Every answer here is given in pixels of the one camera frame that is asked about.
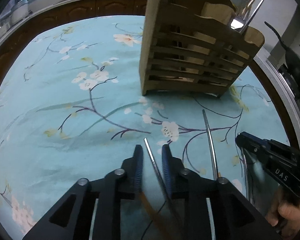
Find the table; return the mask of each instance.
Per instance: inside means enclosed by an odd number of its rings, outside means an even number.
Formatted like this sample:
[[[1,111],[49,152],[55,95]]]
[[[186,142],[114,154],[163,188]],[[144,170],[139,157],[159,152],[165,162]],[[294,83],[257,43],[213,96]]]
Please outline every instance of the table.
[[[161,167],[161,146],[213,179],[206,110],[219,172],[244,195],[241,152],[246,131],[288,143],[262,85],[246,68],[221,98],[150,92],[138,74],[144,17],[109,16],[56,27],[19,55],[0,87],[0,222],[13,239],[26,232],[79,178],[100,179],[144,148],[143,191],[154,209],[164,199],[146,155],[146,137]],[[255,206],[265,212],[276,184],[255,163]],[[162,215],[169,219],[163,208]],[[127,201],[122,239],[140,239],[150,219]],[[160,239],[150,226],[143,239]]]

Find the screw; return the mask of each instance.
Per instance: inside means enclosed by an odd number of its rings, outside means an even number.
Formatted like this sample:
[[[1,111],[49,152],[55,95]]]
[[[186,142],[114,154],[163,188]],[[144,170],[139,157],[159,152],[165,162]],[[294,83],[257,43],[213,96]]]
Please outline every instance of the screw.
[[[125,173],[126,171],[124,170],[124,169],[116,169],[115,171],[114,171],[114,174],[115,175],[123,175],[124,173]]]
[[[78,184],[80,185],[80,186],[84,186],[84,185],[86,185],[89,181],[88,181],[88,179],[86,179],[86,178],[81,178],[81,179],[78,179]]]
[[[187,168],[184,168],[184,169],[181,170],[181,173],[182,173],[183,175],[188,175],[188,174],[190,173],[190,170],[187,169]]]
[[[220,184],[227,184],[229,182],[229,180],[225,177],[219,177],[217,178],[217,181],[220,183]]]

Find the black kitchen utensil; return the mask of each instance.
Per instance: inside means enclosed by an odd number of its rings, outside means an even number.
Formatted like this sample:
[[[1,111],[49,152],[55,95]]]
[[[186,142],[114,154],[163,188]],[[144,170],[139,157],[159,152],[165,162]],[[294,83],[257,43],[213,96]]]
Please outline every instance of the black kitchen utensil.
[[[284,42],[282,41],[279,33],[273,28],[269,23],[265,22],[265,24],[274,32],[274,34],[278,37],[281,46],[286,51],[285,59],[288,73],[294,78],[298,87],[300,89],[300,57],[291,49],[289,48]]]

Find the wooden rack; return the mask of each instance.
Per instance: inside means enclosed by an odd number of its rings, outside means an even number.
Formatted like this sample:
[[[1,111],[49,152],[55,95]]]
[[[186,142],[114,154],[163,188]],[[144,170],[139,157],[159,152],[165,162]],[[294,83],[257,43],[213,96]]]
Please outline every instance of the wooden rack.
[[[143,95],[172,90],[221,96],[253,60],[264,44],[262,33],[231,29],[232,4],[209,1],[200,0],[198,13],[197,2],[148,0],[139,65]]]

